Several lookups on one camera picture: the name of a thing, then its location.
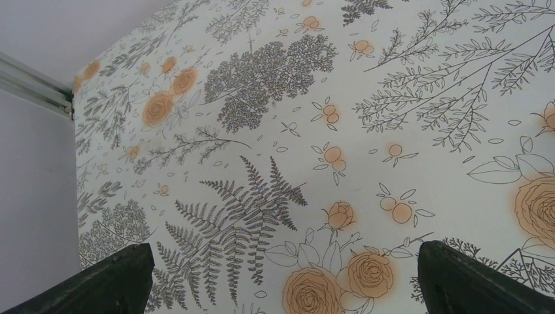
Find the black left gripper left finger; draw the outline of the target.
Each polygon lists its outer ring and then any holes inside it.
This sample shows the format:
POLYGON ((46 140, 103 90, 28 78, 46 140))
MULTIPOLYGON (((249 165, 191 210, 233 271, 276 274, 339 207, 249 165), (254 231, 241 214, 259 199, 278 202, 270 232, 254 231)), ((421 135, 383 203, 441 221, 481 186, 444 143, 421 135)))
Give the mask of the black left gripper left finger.
POLYGON ((144 313, 153 269, 151 246, 129 245, 5 313, 144 313))

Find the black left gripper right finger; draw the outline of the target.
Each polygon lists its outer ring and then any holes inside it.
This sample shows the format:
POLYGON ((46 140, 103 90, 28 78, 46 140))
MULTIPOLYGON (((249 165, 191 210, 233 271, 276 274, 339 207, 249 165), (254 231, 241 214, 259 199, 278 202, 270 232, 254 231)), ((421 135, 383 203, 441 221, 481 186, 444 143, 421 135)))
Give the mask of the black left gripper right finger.
POLYGON ((418 283, 428 313, 554 313, 554 299, 441 241, 425 241, 418 283))

